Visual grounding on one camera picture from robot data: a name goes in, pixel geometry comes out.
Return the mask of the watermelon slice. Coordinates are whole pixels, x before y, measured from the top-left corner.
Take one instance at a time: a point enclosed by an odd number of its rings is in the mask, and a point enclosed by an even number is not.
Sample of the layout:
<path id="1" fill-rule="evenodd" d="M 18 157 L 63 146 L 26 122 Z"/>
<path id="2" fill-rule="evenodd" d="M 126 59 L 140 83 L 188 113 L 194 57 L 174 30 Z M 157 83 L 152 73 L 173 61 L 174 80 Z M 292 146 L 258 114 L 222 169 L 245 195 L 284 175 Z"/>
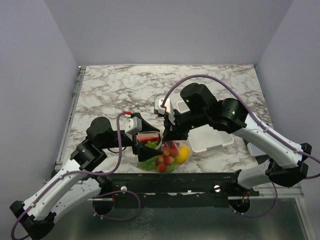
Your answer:
<path id="1" fill-rule="evenodd" d="M 144 143 L 159 141 L 159 139 L 160 139 L 160 135 L 157 132 L 151 132 L 151 133 L 143 132 L 136 136 L 137 141 L 144 142 Z"/>

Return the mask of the red strawberry pile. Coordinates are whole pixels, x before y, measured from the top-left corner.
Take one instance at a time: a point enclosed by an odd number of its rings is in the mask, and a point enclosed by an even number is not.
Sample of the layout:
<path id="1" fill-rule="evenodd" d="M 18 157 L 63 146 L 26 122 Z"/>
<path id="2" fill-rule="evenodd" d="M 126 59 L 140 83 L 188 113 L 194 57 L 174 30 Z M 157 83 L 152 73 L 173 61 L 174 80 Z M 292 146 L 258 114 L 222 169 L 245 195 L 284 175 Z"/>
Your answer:
<path id="1" fill-rule="evenodd" d="M 155 160 L 156 171 L 158 173 L 169 174 L 175 170 L 175 157 L 179 154 L 179 146 L 180 144 L 175 141 L 168 141 L 162 145 L 161 151 L 163 154 L 158 155 Z"/>

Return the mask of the clear zip top bag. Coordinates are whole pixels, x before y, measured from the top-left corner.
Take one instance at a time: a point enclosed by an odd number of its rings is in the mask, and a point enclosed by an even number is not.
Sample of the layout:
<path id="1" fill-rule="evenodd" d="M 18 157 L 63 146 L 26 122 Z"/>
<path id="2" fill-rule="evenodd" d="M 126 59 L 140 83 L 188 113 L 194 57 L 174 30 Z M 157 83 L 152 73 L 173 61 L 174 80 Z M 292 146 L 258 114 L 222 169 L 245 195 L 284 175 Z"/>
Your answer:
<path id="1" fill-rule="evenodd" d="M 185 141 L 163 141 L 156 131 L 139 132 L 136 135 L 138 162 L 133 165 L 140 170 L 170 174 L 188 161 L 191 150 Z"/>

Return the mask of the yellow lemon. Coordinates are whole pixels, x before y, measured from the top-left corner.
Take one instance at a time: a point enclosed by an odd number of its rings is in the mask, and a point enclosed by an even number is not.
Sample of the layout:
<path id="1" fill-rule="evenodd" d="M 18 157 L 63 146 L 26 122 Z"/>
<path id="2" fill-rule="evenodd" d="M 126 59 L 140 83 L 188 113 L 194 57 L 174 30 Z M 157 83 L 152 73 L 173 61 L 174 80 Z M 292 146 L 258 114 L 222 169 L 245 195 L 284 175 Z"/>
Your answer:
<path id="1" fill-rule="evenodd" d="M 190 155 L 190 150 L 187 146 L 180 146 L 178 148 L 178 155 L 174 158 L 174 163 L 177 165 L 184 164 Z"/>

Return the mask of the green grape bunch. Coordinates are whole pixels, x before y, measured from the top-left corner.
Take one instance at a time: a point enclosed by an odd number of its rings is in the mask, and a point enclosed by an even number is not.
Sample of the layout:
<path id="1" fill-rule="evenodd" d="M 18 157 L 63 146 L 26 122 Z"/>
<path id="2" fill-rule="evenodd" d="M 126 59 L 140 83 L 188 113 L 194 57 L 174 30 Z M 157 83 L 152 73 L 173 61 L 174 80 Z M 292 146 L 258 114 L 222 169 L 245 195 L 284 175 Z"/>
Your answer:
<path id="1" fill-rule="evenodd" d="M 156 158 L 157 158 L 157 156 L 155 156 L 147 161 L 139 162 L 137 164 L 137 167 L 144 170 L 144 171 L 156 171 Z"/>

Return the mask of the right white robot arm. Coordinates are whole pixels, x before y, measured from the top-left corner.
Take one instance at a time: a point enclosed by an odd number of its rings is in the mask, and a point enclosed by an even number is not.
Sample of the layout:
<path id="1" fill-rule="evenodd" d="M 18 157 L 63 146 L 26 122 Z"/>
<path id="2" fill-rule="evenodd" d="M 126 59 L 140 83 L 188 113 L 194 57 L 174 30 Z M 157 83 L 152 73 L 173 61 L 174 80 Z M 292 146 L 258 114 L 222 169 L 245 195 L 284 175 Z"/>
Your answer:
<path id="1" fill-rule="evenodd" d="M 229 189 L 240 196 L 247 189 L 265 183 L 292 187 L 306 179 L 308 165 L 302 153 L 311 150 L 308 144 L 294 143 L 262 123 L 239 100 L 217 100 L 204 85 L 191 83 L 180 92 L 189 110 L 180 113 L 168 99 L 154 105 L 158 115 L 164 117 L 163 141 L 186 140 L 190 130 L 209 125 L 214 130 L 233 134 L 252 143 L 269 156 L 265 162 L 236 172 Z"/>

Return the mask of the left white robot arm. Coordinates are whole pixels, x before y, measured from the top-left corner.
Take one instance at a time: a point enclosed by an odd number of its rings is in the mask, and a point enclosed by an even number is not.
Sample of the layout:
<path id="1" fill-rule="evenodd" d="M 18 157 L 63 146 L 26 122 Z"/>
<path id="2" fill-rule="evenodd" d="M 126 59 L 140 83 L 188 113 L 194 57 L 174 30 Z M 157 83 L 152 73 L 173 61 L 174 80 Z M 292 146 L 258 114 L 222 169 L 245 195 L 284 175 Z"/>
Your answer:
<path id="1" fill-rule="evenodd" d="M 10 210 L 17 218 L 11 229 L 11 238 L 15 239 L 15 229 L 21 224 L 27 232 L 26 237 L 40 240 L 54 227 L 55 221 L 70 206 L 91 197 L 106 197 L 111 190 L 108 182 L 104 181 L 120 166 L 124 147 L 131 147 L 133 153 L 142 160 L 148 160 L 158 152 L 141 153 L 145 149 L 137 142 L 138 133 L 159 132 L 159 129 L 147 123 L 140 113 L 123 112 L 125 129 L 112 129 L 111 122 L 106 117 L 95 118 L 86 130 L 86 138 L 71 154 L 70 159 L 62 166 L 58 173 L 47 182 L 37 193 L 25 201 L 15 201 Z M 105 149 L 118 148 L 118 161 L 112 170 L 107 172 L 95 169 L 107 158 Z M 80 180 L 91 178 L 95 181 L 88 190 L 68 197 L 67 192 Z"/>

